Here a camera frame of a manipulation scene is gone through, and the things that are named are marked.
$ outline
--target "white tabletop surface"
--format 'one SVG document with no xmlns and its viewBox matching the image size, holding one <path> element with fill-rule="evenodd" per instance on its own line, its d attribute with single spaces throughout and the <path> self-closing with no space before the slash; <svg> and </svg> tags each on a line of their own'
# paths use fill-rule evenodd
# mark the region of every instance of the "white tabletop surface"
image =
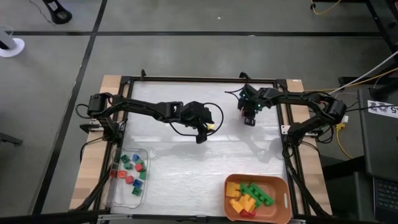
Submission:
<svg viewBox="0 0 398 224">
<path fill-rule="evenodd" d="M 123 147 L 143 148 L 148 152 L 147 185 L 137 208 L 117 206 L 111 213 L 225 216 L 223 187 L 230 174 L 272 175 L 286 180 L 276 107 L 259 112 L 255 127 L 244 125 L 237 99 L 224 93 L 242 86 L 242 83 L 134 82 L 134 99 L 152 103 L 216 103 L 223 109 L 224 123 L 206 142 L 196 144 L 195 137 L 180 136 L 169 124 L 129 113 Z M 207 106 L 217 128 L 221 113 L 215 106 Z M 180 124 L 174 126 L 181 133 L 197 133 Z"/>
</svg>

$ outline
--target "wooden board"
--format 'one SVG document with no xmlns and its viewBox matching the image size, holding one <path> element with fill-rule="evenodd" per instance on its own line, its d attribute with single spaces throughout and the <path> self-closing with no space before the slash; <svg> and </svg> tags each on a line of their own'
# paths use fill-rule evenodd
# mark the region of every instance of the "wooden board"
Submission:
<svg viewBox="0 0 398 224">
<path fill-rule="evenodd" d="M 100 92 L 109 92 L 112 94 L 117 94 L 119 90 L 121 76 L 116 75 L 105 75 Z M 303 85 L 301 80 L 287 80 L 287 86 L 289 91 L 303 91 Z M 282 107 L 282 112 L 284 114 L 284 120 L 287 121 L 287 116 L 285 112 L 285 107 Z M 302 122 L 309 119 L 310 114 L 306 106 L 295 106 L 292 105 L 293 118 L 296 122 Z M 90 133 L 88 135 L 87 141 L 101 137 L 101 132 Z M 304 141 L 316 145 L 313 138 L 304 138 Z M 84 199 L 90 194 L 94 189 L 95 185 L 98 183 L 100 177 L 101 166 L 104 159 L 106 142 L 98 141 L 86 146 L 83 160 L 80 164 L 80 170 L 75 184 L 75 190 L 73 192 L 72 200 L 70 203 L 70 209 L 79 206 Z M 299 147 L 303 173 L 305 177 L 305 184 L 311 194 L 314 196 L 315 200 L 322 206 L 322 208 L 331 214 L 331 207 L 329 203 L 328 193 L 326 191 L 326 184 L 323 178 L 322 167 L 320 164 L 320 159 L 318 152 L 302 144 Z M 296 198 L 298 202 L 299 213 L 303 213 L 303 206 L 301 203 L 301 194 L 299 189 L 295 188 Z"/>
</svg>

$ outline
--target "yellow cable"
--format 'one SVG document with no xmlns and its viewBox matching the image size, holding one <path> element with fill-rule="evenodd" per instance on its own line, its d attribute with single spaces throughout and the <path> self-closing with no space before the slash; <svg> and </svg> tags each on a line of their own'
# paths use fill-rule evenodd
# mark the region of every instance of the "yellow cable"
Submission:
<svg viewBox="0 0 398 224">
<path fill-rule="evenodd" d="M 341 146 L 340 140 L 338 139 L 338 132 L 339 132 L 339 129 L 336 129 L 336 140 L 337 140 L 338 147 L 344 153 L 344 155 L 346 155 L 346 157 L 352 159 L 352 157 L 350 155 L 348 155 L 348 153 L 343 149 L 343 146 Z"/>
<path fill-rule="evenodd" d="M 334 5 L 332 5 L 332 7 L 328 8 L 327 10 L 323 11 L 323 12 L 317 12 L 315 10 L 315 7 L 312 8 L 313 13 L 315 13 L 316 15 L 322 15 L 323 13 L 328 12 L 330 9 L 333 9 L 335 6 L 337 6 L 339 3 L 341 2 L 341 0 L 338 0 L 338 2 L 336 2 Z"/>
<path fill-rule="evenodd" d="M 353 84 L 348 85 L 348 86 L 346 86 L 346 87 L 351 87 L 351 86 L 356 86 L 356 85 L 359 85 L 359 84 L 362 84 L 362 83 L 366 83 L 366 82 L 368 82 L 368 81 L 370 81 L 370 80 L 373 80 L 373 79 L 375 79 L 375 78 L 379 78 L 379 77 L 381 77 L 381 76 L 383 76 L 383 75 L 387 75 L 388 73 L 394 72 L 394 71 L 397 71 L 397 70 L 398 70 L 398 68 L 394 68 L 394 69 L 392 69 L 392 70 L 389 70 L 388 72 L 384 72 L 383 74 L 376 75 L 375 77 L 368 78 L 367 80 L 363 80 L 363 81 L 360 81 L 360 82 L 357 82 L 357 83 L 353 83 Z M 330 88 L 330 89 L 324 89 L 324 90 L 305 90 L 305 91 L 333 91 L 333 90 L 336 90 L 336 89 L 337 89 L 337 88 Z"/>
</svg>

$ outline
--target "keyboard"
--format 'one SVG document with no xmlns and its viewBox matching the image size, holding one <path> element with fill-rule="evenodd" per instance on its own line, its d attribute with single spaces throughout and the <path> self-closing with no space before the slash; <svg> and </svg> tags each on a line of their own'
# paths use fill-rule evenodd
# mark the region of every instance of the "keyboard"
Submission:
<svg viewBox="0 0 398 224">
<path fill-rule="evenodd" d="M 374 178 L 374 217 L 385 223 L 398 222 L 398 183 Z"/>
</svg>

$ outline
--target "yellow toy brick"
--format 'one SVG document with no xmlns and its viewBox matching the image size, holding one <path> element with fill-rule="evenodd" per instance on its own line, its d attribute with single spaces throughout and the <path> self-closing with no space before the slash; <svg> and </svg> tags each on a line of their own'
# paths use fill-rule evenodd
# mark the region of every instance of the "yellow toy brick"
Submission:
<svg viewBox="0 0 398 224">
<path fill-rule="evenodd" d="M 225 195 L 227 197 L 239 197 L 241 195 L 241 193 L 239 192 L 240 189 L 241 186 L 239 184 L 234 182 L 227 182 Z"/>
<path fill-rule="evenodd" d="M 229 204 L 237 213 L 243 210 L 242 205 L 239 202 L 237 202 L 235 198 L 231 198 L 231 200 L 229 200 Z"/>
<path fill-rule="evenodd" d="M 239 203 L 242 205 L 243 209 L 249 213 L 253 212 L 255 202 L 256 200 L 250 197 L 249 194 L 245 194 L 239 199 Z"/>
</svg>

